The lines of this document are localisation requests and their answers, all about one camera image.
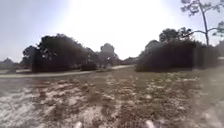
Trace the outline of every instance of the shrub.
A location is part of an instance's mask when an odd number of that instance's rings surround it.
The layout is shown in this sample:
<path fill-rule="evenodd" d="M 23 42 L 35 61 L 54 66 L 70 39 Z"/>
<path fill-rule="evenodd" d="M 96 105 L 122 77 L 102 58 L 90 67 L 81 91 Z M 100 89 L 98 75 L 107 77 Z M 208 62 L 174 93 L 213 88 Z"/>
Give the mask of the shrub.
<path fill-rule="evenodd" d="M 212 46 L 197 41 L 160 43 L 159 47 L 143 51 L 136 71 L 169 71 L 172 69 L 206 68 L 217 64 L 218 52 Z"/>
<path fill-rule="evenodd" d="M 94 62 L 87 62 L 87 63 L 81 65 L 81 70 L 82 71 L 97 70 L 97 64 Z"/>

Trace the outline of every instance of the treeline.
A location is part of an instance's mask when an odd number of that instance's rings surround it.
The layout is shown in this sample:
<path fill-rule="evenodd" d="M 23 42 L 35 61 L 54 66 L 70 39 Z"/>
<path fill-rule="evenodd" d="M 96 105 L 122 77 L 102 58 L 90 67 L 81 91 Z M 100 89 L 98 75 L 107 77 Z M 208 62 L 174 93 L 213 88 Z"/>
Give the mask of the treeline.
<path fill-rule="evenodd" d="M 37 46 L 27 47 L 23 55 L 20 65 L 33 72 L 95 70 L 97 67 L 119 63 L 111 44 L 106 43 L 100 52 L 94 52 L 63 34 L 41 38 Z"/>
<path fill-rule="evenodd" d="M 150 41 L 139 55 L 136 71 L 170 71 L 208 68 L 218 65 L 221 46 L 203 45 L 191 29 L 165 29 L 159 41 Z"/>

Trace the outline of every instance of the white sky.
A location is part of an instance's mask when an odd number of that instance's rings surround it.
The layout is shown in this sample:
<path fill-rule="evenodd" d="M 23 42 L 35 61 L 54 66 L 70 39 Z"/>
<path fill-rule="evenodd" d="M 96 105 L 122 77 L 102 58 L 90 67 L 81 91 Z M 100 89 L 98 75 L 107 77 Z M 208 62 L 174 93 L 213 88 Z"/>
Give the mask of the white sky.
<path fill-rule="evenodd" d="M 95 51 L 111 43 L 121 59 L 138 56 L 165 28 L 203 29 L 200 16 L 189 18 L 180 7 L 180 0 L 1 0 L 0 16 L 5 18 L 0 20 L 0 60 L 20 61 L 24 48 L 56 33 Z M 209 25 L 215 27 L 223 17 L 210 19 Z"/>

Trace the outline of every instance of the bare ground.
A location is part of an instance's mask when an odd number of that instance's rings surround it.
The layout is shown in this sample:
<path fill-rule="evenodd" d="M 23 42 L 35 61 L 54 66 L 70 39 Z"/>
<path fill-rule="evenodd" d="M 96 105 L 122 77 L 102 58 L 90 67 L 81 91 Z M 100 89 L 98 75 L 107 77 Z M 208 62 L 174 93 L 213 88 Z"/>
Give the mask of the bare ground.
<path fill-rule="evenodd" d="M 204 127 L 205 122 L 212 126 L 211 120 L 219 117 L 211 114 L 224 104 L 222 76 L 220 69 L 136 73 L 127 68 L 55 78 L 2 78 L 0 127 L 182 128 Z"/>

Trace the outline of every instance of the tree trunk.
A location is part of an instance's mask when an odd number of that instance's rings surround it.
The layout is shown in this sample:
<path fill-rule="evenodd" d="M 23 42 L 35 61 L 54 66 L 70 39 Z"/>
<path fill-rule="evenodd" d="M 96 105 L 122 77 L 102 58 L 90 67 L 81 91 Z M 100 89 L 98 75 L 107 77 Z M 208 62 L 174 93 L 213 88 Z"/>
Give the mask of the tree trunk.
<path fill-rule="evenodd" d="M 206 45 L 208 46 L 209 45 L 209 35 L 208 35 L 208 24 L 207 24 L 207 19 L 206 19 L 206 15 L 205 15 L 205 12 L 203 11 L 203 7 L 202 7 L 202 4 L 201 4 L 201 1 L 198 0 L 199 2 L 199 8 L 201 10 L 201 14 L 202 14 L 202 18 L 203 18 L 203 22 L 204 22 L 204 27 L 205 27 L 205 39 L 206 39 Z"/>

